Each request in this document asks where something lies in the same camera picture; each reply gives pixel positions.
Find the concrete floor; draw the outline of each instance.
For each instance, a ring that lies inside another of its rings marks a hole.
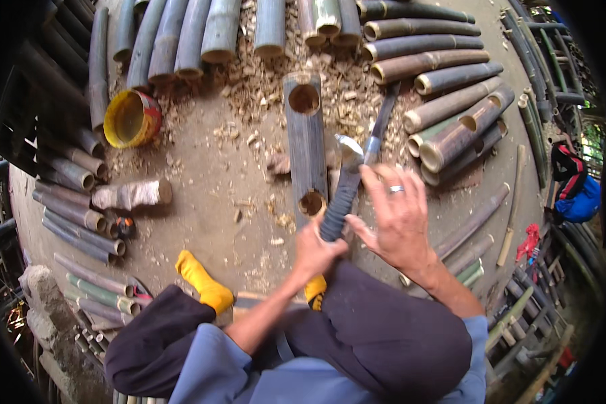
[[[114,32],[118,2],[101,1],[110,7],[109,32]],[[503,42],[507,41],[498,16],[501,7],[509,6],[507,0],[449,0],[440,2],[440,5],[476,16],[485,49],[491,54],[492,60],[502,62],[505,71],[501,77],[514,89],[518,98],[529,81],[511,44],[508,43],[507,48],[503,46]],[[111,90],[120,88],[123,82],[116,79],[115,72],[116,66],[112,64]],[[170,179],[174,195],[170,206],[150,208],[134,215],[139,237],[127,243],[128,252],[119,266],[108,267],[99,263],[45,230],[40,223],[42,206],[31,199],[33,178],[12,167],[9,190],[13,212],[21,245],[28,251],[34,264],[51,266],[60,275],[61,269],[54,263],[53,255],[54,252],[62,252],[114,278],[137,277],[152,293],[157,294],[174,282],[185,286],[175,272],[174,263],[180,250],[186,248],[202,262],[211,276],[234,292],[248,290],[267,293],[279,284],[290,271],[295,256],[295,238],[288,230],[276,225],[275,216],[268,211],[266,203],[274,201],[275,214],[292,213],[291,183],[288,180],[266,183],[263,175],[265,147],[256,150],[248,147],[245,140],[254,130],[259,130],[261,137],[265,138],[265,145],[281,144],[287,150],[287,134],[278,125],[280,111],[272,109],[260,125],[246,127],[234,117],[217,91],[211,91],[196,96],[192,103],[180,107],[178,115],[181,122],[171,130],[172,141],[166,145],[124,150],[115,156],[120,159],[121,168],[119,173],[111,172],[111,183],[166,176]],[[519,144],[528,148],[528,164],[510,257],[524,239],[525,228],[533,222],[541,224],[542,197],[516,101],[505,111],[503,118],[509,133],[496,146],[498,153],[486,160],[480,184],[430,198],[431,243],[437,243],[453,232],[467,219],[471,209],[488,198],[500,184],[507,182],[513,187],[516,147]],[[213,131],[230,121],[238,123],[241,137],[236,141],[223,142],[218,147]],[[167,153],[175,162],[181,161],[181,168],[167,164]],[[360,197],[359,200],[359,214],[374,224],[367,198]],[[250,206],[239,205],[243,214],[239,223],[233,220],[236,211],[234,201],[250,201]],[[459,251],[465,251],[487,233],[496,240],[483,257],[485,275],[474,289],[483,296],[484,304],[486,291],[492,286],[496,272],[495,262],[505,234],[511,201],[512,193],[483,228],[453,254],[456,256]],[[279,238],[283,239],[284,244],[273,245],[272,240]],[[360,247],[360,244],[359,241],[354,243],[356,250],[353,259],[358,266],[383,282],[401,288],[397,272]]]

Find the person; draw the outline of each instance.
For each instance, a ring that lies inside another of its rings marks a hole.
[[[377,230],[346,221],[366,246],[434,300],[390,287],[324,242],[322,217],[297,235],[291,273],[227,327],[231,292],[183,251],[178,272],[200,302],[166,288],[108,348],[114,389],[170,403],[483,403],[487,321],[477,298],[428,244],[427,198],[402,168],[360,168]],[[288,310],[304,290],[310,308]]]
[[[588,222],[599,210],[600,187],[587,172],[586,163],[574,154],[570,136],[552,147],[552,179],[560,182],[552,215],[554,222]]]

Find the right hand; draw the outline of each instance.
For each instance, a ring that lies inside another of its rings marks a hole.
[[[427,271],[437,261],[428,244],[427,194],[420,177],[400,167],[361,166],[361,179],[375,209],[377,231],[373,232],[354,214],[346,222],[373,253],[379,255],[411,280],[425,279]],[[404,191],[388,193],[392,186]]]

